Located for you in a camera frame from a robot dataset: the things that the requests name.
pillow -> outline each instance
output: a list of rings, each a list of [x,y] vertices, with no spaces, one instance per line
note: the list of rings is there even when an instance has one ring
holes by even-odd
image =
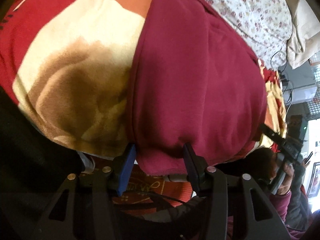
[[[320,51],[320,23],[306,0],[286,0],[292,15],[287,60],[293,69]]]

picture frame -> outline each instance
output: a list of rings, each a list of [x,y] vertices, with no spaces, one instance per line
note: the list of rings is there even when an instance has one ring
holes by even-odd
[[[320,190],[320,162],[313,164],[311,180],[309,183],[307,195],[308,198],[316,197]]]

screw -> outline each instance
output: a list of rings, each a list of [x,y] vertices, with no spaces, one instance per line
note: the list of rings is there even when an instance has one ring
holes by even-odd
[[[108,173],[108,172],[111,171],[111,167],[105,166],[105,167],[102,168],[102,171],[103,171],[104,173]]]
[[[76,175],[74,173],[71,173],[68,175],[68,180],[74,180],[76,178]]]
[[[245,180],[250,180],[251,176],[249,174],[245,173],[245,174],[242,175],[242,178],[245,179]]]
[[[213,167],[213,166],[208,166],[207,167],[207,171],[208,172],[216,172],[216,170],[217,170],[216,167]]]

white cloth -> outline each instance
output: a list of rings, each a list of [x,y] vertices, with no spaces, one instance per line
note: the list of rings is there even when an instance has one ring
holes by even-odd
[[[293,69],[320,51],[320,23],[306,0],[286,0],[292,15],[287,60]]]
[[[287,40],[292,33],[285,0],[207,0],[236,30],[265,66],[278,69],[286,62]]]

maroon sweatshirt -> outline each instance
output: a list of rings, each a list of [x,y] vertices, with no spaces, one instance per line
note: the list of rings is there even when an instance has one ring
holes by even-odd
[[[142,170],[185,172],[186,142],[215,165],[252,140],[267,107],[257,61],[205,0],[152,0],[127,102],[128,137]]]
[[[287,215],[288,205],[291,198],[291,191],[289,191],[286,195],[270,195],[270,201],[272,205],[276,208],[279,216],[282,221],[285,223],[285,216]],[[300,239],[304,232],[296,231],[288,228],[289,234],[291,236],[291,240]]]

